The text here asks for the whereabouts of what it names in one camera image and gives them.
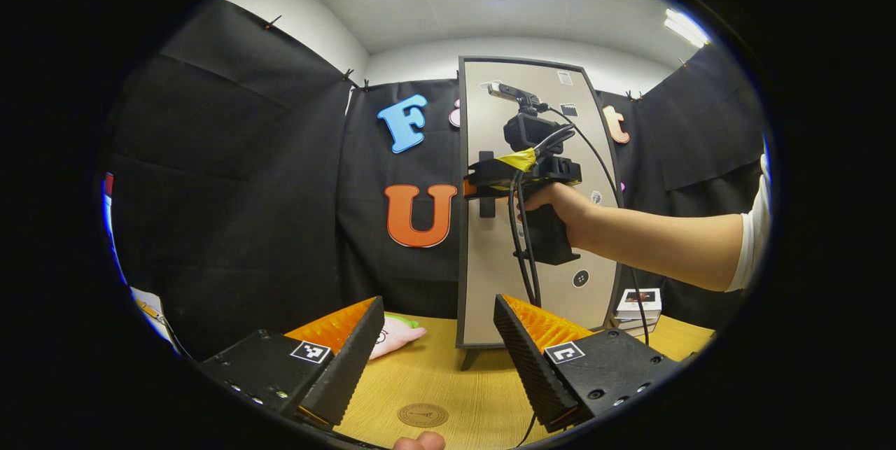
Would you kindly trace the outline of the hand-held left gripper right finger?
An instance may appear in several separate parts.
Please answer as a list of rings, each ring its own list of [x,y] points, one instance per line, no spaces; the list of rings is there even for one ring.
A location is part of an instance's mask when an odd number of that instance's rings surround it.
[[[625,331],[592,332],[510,295],[495,296],[493,323],[548,432],[608,418],[681,368]]]

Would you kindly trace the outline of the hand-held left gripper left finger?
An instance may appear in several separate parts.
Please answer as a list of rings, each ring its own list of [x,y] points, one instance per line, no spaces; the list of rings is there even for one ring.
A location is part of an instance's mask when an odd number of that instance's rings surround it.
[[[329,430],[342,419],[384,326],[371,297],[288,333],[259,329],[199,369],[267,412]]]

